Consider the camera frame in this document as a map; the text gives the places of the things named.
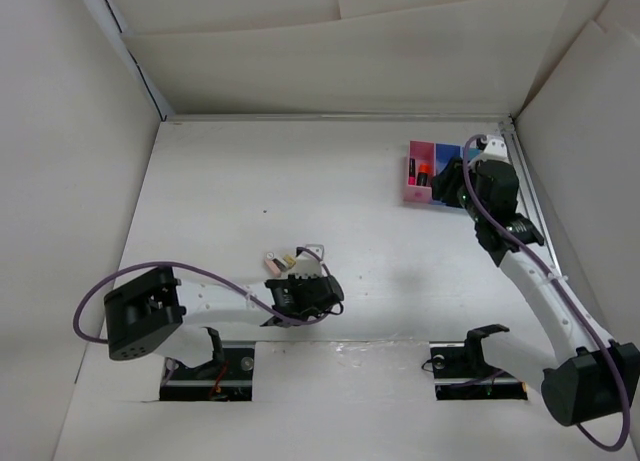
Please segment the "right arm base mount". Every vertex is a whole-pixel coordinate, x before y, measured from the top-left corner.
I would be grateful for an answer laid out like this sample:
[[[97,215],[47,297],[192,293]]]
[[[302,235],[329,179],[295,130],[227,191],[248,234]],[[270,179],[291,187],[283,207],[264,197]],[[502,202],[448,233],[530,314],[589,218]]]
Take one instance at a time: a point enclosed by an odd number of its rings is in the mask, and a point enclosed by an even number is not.
[[[526,385],[509,373],[486,363],[481,341],[496,333],[508,332],[500,324],[467,332],[463,341],[429,343],[429,356],[421,370],[430,373],[438,401],[527,401]]]

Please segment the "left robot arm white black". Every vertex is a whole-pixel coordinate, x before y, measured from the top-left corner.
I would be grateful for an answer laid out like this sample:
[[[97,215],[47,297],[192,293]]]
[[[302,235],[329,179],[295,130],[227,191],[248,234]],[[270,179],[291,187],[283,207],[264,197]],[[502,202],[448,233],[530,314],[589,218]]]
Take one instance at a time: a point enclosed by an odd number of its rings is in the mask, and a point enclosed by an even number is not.
[[[222,368],[222,324],[259,328],[311,326],[344,310],[332,275],[293,274],[238,286],[182,281],[170,266],[156,267],[104,297],[109,358],[150,354],[172,358],[201,377]]]

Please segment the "orange highlighter black body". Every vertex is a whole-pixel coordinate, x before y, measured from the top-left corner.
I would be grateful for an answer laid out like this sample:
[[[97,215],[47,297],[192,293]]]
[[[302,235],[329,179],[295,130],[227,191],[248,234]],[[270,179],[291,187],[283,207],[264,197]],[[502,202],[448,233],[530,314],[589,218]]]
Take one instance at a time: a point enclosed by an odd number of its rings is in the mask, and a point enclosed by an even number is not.
[[[430,175],[431,175],[431,166],[427,163],[421,163],[418,167],[416,185],[421,187],[426,187],[429,183]]]

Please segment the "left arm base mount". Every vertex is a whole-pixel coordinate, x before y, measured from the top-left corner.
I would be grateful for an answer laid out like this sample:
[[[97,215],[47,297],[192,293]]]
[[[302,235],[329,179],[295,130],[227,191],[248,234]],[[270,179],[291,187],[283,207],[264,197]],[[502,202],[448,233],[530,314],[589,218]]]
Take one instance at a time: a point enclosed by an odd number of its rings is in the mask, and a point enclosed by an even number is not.
[[[223,341],[222,357],[189,368],[167,358],[159,387],[164,402],[250,402],[256,343]]]

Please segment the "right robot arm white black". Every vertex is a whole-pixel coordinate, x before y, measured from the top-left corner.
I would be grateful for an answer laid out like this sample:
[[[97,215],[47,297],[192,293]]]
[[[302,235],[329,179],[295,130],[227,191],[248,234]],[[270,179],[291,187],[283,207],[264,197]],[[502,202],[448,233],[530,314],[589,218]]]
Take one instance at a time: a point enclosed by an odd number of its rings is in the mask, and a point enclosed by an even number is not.
[[[476,238],[495,266],[515,285],[541,324],[552,355],[491,324],[468,331],[462,362],[489,378],[504,371],[537,391],[562,426],[620,414],[631,424],[639,382],[639,350],[621,344],[594,321],[567,282],[542,261],[531,245],[544,239],[517,211],[519,180],[505,158],[452,158],[432,180],[433,197],[465,209]]]

